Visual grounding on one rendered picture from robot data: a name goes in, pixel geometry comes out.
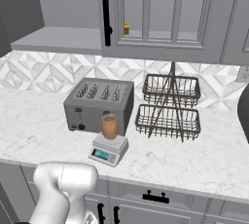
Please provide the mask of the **grey drawer front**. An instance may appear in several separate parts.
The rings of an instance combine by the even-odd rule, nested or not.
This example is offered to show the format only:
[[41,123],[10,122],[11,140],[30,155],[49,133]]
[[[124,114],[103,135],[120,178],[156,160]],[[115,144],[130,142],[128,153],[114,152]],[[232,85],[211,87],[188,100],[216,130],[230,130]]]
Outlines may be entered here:
[[[151,190],[152,195],[160,196],[162,192],[169,198],[169,204],[151,202],[142,199],[142,194],[146,194],[147,190]],[[174,192],[162,188],[150,186],[134,185],[122,182],[109,182],[109,193],[112,197],[124,200],[133,200],[141,203],[167,206],[176,209],[188,210],[196,213],[204,213],[208,199],[191,193]]]

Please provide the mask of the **grey four-slot toaster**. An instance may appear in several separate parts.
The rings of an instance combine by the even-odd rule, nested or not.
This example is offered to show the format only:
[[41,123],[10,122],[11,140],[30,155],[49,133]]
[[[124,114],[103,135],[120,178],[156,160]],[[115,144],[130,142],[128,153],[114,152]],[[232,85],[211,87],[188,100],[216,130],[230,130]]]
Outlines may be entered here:
[[63,102],[68,129],[100,132],[108,114],[119,123],[125,136],[134,104],[134,83],[84,77]]

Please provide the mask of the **grey wall cabinet body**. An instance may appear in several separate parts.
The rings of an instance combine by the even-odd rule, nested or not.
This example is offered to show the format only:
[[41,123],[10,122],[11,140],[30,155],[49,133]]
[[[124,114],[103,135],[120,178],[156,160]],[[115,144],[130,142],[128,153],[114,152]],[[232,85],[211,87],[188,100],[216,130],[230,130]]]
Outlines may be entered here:
[[100,56],[98,28],[45,26],[11,44],[13,50]]

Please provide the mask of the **dark rounded appliance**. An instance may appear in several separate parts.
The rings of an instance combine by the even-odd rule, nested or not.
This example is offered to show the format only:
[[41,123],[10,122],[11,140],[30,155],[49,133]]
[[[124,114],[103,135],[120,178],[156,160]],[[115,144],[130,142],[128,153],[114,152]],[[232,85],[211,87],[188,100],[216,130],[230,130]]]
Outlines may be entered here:
[[237,116],[249,143],[249,84],[245,87],[238,100]]

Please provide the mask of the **grey panelled wall cabinet door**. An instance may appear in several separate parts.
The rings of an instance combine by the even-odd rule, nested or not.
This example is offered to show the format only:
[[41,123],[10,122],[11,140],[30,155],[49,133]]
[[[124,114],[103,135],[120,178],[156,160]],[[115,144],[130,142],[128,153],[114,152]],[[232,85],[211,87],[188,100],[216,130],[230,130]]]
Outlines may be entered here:
[[110,47],[98,1],[104,56],[197,63],[222,58],[234,0],[109,0]]

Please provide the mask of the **grey base cupboard door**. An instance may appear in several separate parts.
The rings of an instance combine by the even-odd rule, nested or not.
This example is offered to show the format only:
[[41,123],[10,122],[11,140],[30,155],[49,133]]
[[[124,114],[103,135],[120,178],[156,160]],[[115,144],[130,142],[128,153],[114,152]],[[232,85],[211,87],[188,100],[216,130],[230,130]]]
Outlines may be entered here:
[[111,197],[113,223],[116,205],[120,224],[200,224],[202,220],[201,213]]
[[98,194],[86,194],[85,199],[88,209],[93,213],[93,215],[96,217],[97,220],[98,220],[97,205],[104,204],[103,208],[103,215],[105,216],[104,224],[110,224],[108,197]]

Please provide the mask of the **plain dark grey cabinet door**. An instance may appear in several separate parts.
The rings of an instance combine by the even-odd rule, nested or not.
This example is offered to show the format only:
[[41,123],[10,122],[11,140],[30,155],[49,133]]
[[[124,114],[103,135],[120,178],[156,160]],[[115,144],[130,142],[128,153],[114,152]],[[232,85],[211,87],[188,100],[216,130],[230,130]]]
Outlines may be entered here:
[[44,26],[40,0],[0,0],[0,57],[15,41]]

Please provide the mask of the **white wall outlet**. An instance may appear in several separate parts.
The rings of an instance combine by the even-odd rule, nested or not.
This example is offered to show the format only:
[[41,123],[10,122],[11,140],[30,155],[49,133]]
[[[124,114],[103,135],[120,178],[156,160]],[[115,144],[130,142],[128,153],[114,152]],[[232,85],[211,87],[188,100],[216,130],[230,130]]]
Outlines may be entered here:
[[241,66],[238,70],[237,83],[249,83],[249,66]]

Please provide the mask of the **white digital scale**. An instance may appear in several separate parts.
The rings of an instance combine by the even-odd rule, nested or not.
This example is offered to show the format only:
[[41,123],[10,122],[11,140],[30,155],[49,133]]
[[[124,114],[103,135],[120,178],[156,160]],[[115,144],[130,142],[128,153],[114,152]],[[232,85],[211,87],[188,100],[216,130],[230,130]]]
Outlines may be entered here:
[[124,157],[128,147],[126,137],[117,135],[114,139],[108,139],[100,133],[92,142],[89,157],[114,168]]

